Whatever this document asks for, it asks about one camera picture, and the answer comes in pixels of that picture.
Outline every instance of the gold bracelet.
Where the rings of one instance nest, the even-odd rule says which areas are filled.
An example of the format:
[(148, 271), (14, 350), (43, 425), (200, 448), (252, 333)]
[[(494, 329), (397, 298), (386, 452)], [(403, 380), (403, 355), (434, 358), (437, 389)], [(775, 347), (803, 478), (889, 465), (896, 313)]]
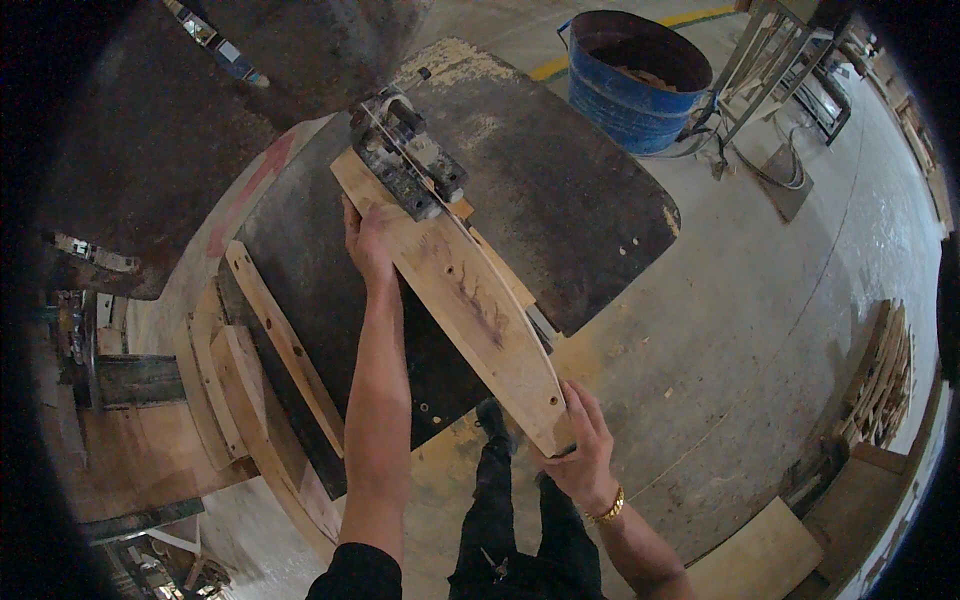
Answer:
[(590, 522), (593, 524), (609, 523), (620, 514), (621, 510), (623, 510), (623, 486), (618, 485), (616, 490), (616, 499), (613, 501), (613, 506), (600, 516), (587, 514), (587, 518), (590, 519)]

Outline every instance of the red arrow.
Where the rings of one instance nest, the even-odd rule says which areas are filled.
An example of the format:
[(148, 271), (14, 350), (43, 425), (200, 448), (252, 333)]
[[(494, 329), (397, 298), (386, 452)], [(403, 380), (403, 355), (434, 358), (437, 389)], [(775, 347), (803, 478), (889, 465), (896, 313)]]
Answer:
[(230, 204), (224, 217), (213, 226), (210, 232), (210, 239), (206, 243), (206, 255), (210, 258), (219, 258), (224, 255), (227, 248), (224, 246), (224, 234), (227, 229), (236, 220), (237, 215), (243, 210), (247, 202), (250, 201), (253, 190), (263, 182), (264, 179), (273, 172), (279, 175), (283, 166), (286, 164), (287, 156), (290, 155), (290, 147), (293, 146), (296, 134), (293, 130), (288, 131), (276, 142), (271, 144), (270, 148), (263, 151), (263, 162), (256, 168), (250, 180), (243, 186), (236, 199)]

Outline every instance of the black sleeve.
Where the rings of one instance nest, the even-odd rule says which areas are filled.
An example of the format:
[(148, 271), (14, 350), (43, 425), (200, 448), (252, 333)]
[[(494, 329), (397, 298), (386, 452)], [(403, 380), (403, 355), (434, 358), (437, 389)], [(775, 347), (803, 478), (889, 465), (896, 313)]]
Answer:
[(400, 565), (379, 548), (365, 543), (337, 546), (330, 568), (317, 578), (307, 592), (307, 600), (365, 600), (395, 598), (400, 600)]

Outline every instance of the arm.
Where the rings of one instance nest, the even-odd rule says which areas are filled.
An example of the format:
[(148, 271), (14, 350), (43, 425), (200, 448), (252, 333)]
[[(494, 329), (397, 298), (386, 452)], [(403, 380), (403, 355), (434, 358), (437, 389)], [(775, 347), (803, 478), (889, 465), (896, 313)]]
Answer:
[(347, 197), (347, 250), (367, 286), (357, 363), (347, 407), (347, 506), (340, 543), (380, 548), (403, 565), (403, 508), (410, 486), (410, 382), (403, 307), (379, 212), (361, 223)]
[[(613, 437), (600, 404), (578, 383), (561, 382), (577, 449), (547, 459), (535, 447), (534, 456), (564, 493), (588, 515), (602, 516), (616, 499), (620, 485), (610, 475)], [(613, 566), (638, 596), (692, 599), (693, 589), (677, 553), (629, 504), (609, 523), (597, 528)]]

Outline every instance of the saw table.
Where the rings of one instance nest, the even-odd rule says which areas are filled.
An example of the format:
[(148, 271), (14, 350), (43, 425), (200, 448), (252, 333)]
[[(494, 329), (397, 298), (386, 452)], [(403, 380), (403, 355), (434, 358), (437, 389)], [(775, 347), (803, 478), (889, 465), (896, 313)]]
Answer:
[[(418, 71), (426, 67), (431, 77)], [(545, 86), (455, 38), (420, 51), (396, 84), (431, 136), (469, 173), (475, 228), (530, 291), (546, 320), (575, 334), (676, 239), (670, 196), (604, 133)], [(346, 414), (363, 322), (364, 284), (344, 247), (330, 163), (349, 144), (338, 114), (280, 175), (236, 239)], [(232, 273), (218, 282), (232, 321), (250, 328), (263, 368), (330, 496), (346, 489), (343, 462), (306, 409)], [(407, 363), (418, 447), (490, 395), (404, 284)]]

